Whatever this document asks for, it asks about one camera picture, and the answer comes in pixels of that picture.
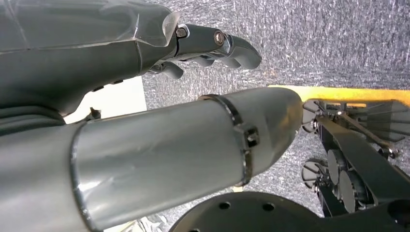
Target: black disc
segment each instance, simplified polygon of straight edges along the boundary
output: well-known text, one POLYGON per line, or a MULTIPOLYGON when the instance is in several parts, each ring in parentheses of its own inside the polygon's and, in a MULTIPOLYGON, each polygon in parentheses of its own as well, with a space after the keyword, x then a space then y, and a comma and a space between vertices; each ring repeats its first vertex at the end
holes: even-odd
POLYGON ((340 150, 329 150, 327 152, 327 163, 329 165, 330 179, 333 184, 339 183, 339 175, 341 171, 347 171, 347 162, 340 150))
POLYGON ((170 232, 317 232, 320 218, 303 206, 268 193, 220 195, 192 208, 170 232))
POLYGON ((339 178, 340 194, 349 213, 357 211, 358 201, 368 200, 367 191, 359 175, 354 171, 342 171, 339 178))

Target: gray cylindrical tube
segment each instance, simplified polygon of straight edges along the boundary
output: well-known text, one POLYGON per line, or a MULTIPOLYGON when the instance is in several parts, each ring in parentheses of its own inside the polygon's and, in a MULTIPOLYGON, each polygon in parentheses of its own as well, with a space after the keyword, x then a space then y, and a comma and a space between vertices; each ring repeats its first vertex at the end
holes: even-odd
MULTIPOLYGON (((299 96, 284 88, 226 95, 259 130, 253 175, 269 168, 302 121, 299 96)), ((243 160, 226 110, 195 101, 88 123, 74 143, 79 202, 103 230, 237 184, 243 160)))
POLYGON ((0 136, 0 231, 88 232, 69 153, 81 124, 0 136))

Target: robotic finger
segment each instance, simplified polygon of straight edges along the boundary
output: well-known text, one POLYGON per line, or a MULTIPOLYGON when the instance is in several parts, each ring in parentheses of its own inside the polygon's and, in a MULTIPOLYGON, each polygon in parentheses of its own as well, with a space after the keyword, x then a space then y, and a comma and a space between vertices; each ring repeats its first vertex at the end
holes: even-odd
POLYGON ((164 73, 178 79, 183 71, 170 61, 193 61, 202 67, 210 66, 215 60, 222 61, 230 68, 255 69, 261 55, 246 40, 223 33, 219 29, 191 24, 179 25, 175 31, 177 50, 169 57, 152 67, 149 73, 164 73))

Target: hex bolt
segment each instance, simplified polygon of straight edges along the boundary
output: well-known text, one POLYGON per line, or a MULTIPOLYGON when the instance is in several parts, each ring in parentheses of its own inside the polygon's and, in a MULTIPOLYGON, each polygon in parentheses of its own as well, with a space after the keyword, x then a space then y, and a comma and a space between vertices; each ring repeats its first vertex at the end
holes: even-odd
POLYGON ((186 37, 186 36, 187 36, 187 31, 186 31, 184 28, 178 28, 178 29, 176 30, 176 36, 177 36, 178 38, 186 37))

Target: robotic hand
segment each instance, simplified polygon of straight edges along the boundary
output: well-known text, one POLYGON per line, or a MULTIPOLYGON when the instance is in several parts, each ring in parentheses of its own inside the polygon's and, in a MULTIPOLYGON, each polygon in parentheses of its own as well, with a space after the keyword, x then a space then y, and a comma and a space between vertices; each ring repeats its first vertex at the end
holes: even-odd
POLYGON ((149 73, 164 73, 179 79, 184 72, 171 60, 192 60, 207 67, 218 59, 228 67, 245 69, 255 69, 261 63, 261 56, 247 41, 218 29, 184 24, 176 29, 176 37, 176 53, 154 65, 149 73))
MULTIPOLYGON (((141 0, 22 0, 1 7, 0 109, 36 105, 66 116, 87 92, 107 84, 145 73, 180 78, 183 71, 172 61, 208 66, 218 59, 246 69, 261 62, 245 40, 214 28, 178 26, 178 14, 141 0)), ((46 109, 43 114, 51 114, 46 109)), ((0 127, 0 134, 10 130, 0 127)))

